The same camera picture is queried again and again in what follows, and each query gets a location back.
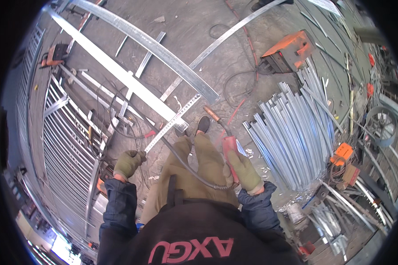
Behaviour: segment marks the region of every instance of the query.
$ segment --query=orange box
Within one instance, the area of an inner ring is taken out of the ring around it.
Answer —
[[[343,143],[336,149],[336,154],[335,154],[333,157],[330,158],[330,162],[334,163],[335,160],[336,160],[339,156],[345,158],[345,160],[348,160],[349,157],[352,155],[352,153],[353,153],[352,147],[351,147],[349,144],[343,142]],[[344,164],[344,161],[343,161],[343,160],[338,160],[338,161],[336,162],[335,166],[341,166],[341,165],[343,165],[343,164]]]

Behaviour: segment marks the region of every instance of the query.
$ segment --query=khaki pants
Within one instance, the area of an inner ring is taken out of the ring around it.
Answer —
[[[192,142],[190,139],[186,136],[179,137],[173,146],[181,158],[187,163],[187,158],[192,150]],[[195,150],[199,164],[199,176],[211,183],[226,185],[226,178],[223,175],[223,157],[211,143],[208,135],[203,133],[198,133],[196,135]],[[141,218],[142,223],[146,224],[158,214],[159,210],[165,204],[167,204],[168,183],[171,175],[176,175],[175,189],[182,189],[183,197],[186,199],[211,199],[233,204],[236,208],[239,207],[236,195],[232,189],[223,191],[205,186],[183,167],[174,154],[170,153],[162,169],[159,181],[156,184],[157,187],[151,188],[149,191]]]

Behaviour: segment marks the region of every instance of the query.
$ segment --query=copper welding nozzle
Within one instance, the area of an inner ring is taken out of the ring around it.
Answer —
[[[215,114],[215,112],[208,106],[203,106],[203,109],[206,111],[207,114],[211,116],[216,122],[220,120],[220,117]]]

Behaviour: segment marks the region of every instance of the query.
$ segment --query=gloved hand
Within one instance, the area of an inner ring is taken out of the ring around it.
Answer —
[[[264,189],[264,181],[253,168],[251,161],[244,155],[237,155],[230,150],[227,153],[228,161],[233,166],[234,171],[239,177],[240,185],[249,195],[255,195]]]
[[[114,176],[121,175],[126,182],[128,178],[134,175],[136,169],[146,161],[146,152],[144,151],[125,151],[118,157],[117,164],[114,167]]]

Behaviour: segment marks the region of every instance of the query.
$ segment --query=paper sign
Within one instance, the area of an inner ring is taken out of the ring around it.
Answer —
[[[308,2],[311,2],[321,8],[324,8],[325,10],[329,10],[330,12],[332,12],[340,17],[342,16],[340,14],[339,10],[337,9],[337,7],[330,0],[308,0]]]

